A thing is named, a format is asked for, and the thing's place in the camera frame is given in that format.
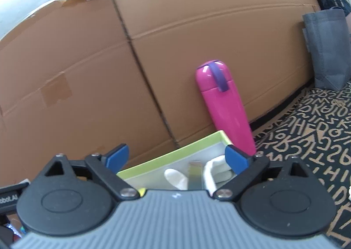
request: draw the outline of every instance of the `patterned carpet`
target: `patterned carpet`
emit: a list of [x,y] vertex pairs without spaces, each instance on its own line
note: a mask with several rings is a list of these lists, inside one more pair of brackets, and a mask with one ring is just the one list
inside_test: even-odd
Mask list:
[[331,194],[337,215],[327,235],[351,243],[351,82],[340,92],[312,88],[255,136],[272,161],[299,155]]

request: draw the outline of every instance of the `silver screw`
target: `silver screw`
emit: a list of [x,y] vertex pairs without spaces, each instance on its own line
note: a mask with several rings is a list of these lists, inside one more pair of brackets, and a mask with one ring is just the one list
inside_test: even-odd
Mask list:
[[221,190],[216,191],[216,195],[219,198],[229,198],[233,195],[233,192],[229,189],[221,189]]
[[138,192],[133,188],[125,188],[120,193],[123,197],[135,197]]

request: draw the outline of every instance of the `bottle body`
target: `bottle body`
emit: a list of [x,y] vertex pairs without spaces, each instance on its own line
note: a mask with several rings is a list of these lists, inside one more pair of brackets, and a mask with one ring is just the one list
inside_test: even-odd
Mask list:
[[234,146],[254,155],[250,125],[227,66],[220,61],[207,62],[197,69],[196,79],[216,129],[224,130]]

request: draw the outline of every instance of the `gray fabric bag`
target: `gray fabric bag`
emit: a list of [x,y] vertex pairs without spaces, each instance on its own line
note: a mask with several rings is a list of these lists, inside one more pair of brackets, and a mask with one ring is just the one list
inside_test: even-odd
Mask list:
[[303,15],[303,33],[315,71],[315,87],[340,91],[351,77],[351,44],[342,9]]

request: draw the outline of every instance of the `white glove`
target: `white glove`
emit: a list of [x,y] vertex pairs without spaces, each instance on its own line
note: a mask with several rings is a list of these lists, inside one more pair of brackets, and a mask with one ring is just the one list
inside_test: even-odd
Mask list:
[[[165,179],[179,190],[188,189],[188,178],[175,169],[167,169],[164,172]],[[205,188],[212,195],[216,189],[230,181],[235,174],[225,161],[224,155],[208,161],[204,167]]]

